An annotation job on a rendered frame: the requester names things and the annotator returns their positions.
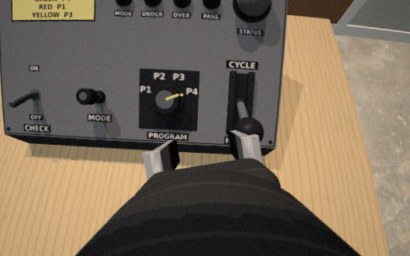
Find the dark grey wedge-shaped console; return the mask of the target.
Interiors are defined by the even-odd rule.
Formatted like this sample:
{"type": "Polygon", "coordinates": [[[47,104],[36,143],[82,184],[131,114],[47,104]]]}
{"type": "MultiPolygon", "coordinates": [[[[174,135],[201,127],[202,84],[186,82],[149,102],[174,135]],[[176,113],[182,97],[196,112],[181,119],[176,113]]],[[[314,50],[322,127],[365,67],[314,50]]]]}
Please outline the dark grey wedge-shaped console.
{"type": "Polygon", "coordinates": [[[265,156],[276,147],[287,3],[0,0],[4,134],[128,150],[176,139],[179,152],[231,154],[237,130],[259,135],[265,156]]]}

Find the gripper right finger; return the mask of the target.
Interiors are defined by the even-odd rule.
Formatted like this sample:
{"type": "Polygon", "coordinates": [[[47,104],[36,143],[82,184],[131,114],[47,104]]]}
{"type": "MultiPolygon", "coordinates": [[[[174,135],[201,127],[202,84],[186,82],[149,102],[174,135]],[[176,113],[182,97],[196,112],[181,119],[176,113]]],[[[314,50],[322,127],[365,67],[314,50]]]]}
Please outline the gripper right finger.
{"type": "Polygon", "coordinates": [[[231,154],[235,160],[254,158],[263,164],[259,135],[247,135],[237,130],[228,131],[231,154]]]}

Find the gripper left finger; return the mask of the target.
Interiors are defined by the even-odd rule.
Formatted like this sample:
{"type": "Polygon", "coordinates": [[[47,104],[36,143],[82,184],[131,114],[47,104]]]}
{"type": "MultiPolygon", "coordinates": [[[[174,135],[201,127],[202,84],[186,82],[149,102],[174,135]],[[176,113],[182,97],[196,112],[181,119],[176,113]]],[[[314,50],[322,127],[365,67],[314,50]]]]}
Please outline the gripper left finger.
{"type": "Polygon", "coordinates": [[[175,170],[180,162],[177,140],[170,140],[143,153],[147,180],[160,171],[175,170]]]}

